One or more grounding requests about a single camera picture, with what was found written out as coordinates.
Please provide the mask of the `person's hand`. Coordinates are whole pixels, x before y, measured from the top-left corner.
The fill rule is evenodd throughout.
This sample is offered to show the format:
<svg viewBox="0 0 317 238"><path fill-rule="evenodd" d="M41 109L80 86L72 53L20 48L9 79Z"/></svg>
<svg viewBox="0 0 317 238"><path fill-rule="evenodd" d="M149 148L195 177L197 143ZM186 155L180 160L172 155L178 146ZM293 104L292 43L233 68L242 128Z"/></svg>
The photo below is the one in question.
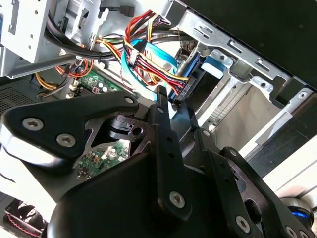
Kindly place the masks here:
<svg viewBox="0 0 317 238"><path fill-rule="evenodd" d="M307 202L312 208L317 206L317 186L313 185L311 188L303 186L294 186L279 189L276 192L277 196L283 197L293 197L301 199Z"/></svg>

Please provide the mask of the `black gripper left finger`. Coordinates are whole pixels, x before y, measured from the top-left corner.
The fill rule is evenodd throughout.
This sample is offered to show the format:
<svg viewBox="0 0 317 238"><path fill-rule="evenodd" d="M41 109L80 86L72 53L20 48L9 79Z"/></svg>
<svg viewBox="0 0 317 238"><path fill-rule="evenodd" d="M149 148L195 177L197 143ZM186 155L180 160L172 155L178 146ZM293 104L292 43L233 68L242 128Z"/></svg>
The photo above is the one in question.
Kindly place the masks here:
<svg viewBox="0 0 317 238"><path fill-rule="evenodd" d="M55 177L74 171L85 153L121 138L133 142L132 158L151 142L156 125L170 124L162 86L147 109L117 91L13 108L1 122L5 152Z"/></svg>

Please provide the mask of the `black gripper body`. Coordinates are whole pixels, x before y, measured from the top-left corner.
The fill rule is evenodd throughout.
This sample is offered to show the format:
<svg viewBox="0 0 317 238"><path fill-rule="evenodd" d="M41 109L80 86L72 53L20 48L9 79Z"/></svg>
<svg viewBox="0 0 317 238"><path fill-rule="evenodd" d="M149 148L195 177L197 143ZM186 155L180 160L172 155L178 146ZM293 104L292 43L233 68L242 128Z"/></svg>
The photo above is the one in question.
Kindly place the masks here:
<svg viewBox="0 0 317 238"><path fill-rule="evenodd" d="M178 135L156 125L142 153L71 189L49 238L235 238L219 221L215 183L183 162Z"/></svg>

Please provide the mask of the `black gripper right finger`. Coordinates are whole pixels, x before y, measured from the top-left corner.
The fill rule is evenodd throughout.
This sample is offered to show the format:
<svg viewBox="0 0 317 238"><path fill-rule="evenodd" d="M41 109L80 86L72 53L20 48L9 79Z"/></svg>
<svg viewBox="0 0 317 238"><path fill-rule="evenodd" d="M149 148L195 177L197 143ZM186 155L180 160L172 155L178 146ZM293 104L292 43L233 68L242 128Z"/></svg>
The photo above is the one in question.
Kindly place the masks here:
<svg viewBox="0 0 317 238"><path fill-rule="evenodd" d="M219 221L230 233L246 238L313 238L302 218L293 214L249 163L232 147L218 149L210 132L199 127L194 110L183 102L171 120L184 163L211 178Z"/></svg>

